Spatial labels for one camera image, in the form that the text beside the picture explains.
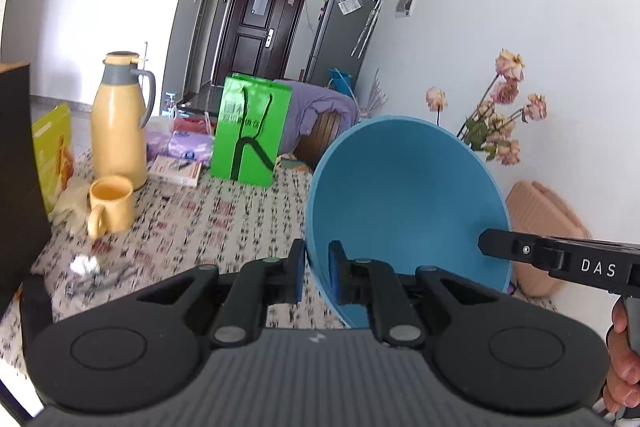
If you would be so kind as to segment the person right hand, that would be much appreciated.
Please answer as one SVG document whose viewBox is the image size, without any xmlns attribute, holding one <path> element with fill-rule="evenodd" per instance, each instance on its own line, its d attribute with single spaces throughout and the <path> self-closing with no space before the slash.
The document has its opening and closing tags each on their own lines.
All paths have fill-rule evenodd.
<svg viewBox="0 0 640 427">
<path fill-rule="evenodd" d="M 640 361 L 637 353 L 628 345 L 627 323 L 623 298 L 620 298 L 612 310 L 612 327 L 606 336 L 610 367 L 603 388 L 603 400 L 611 413 L 617 413 L 622 407 L 638 407 L 640 400 Z"/>
</svg>

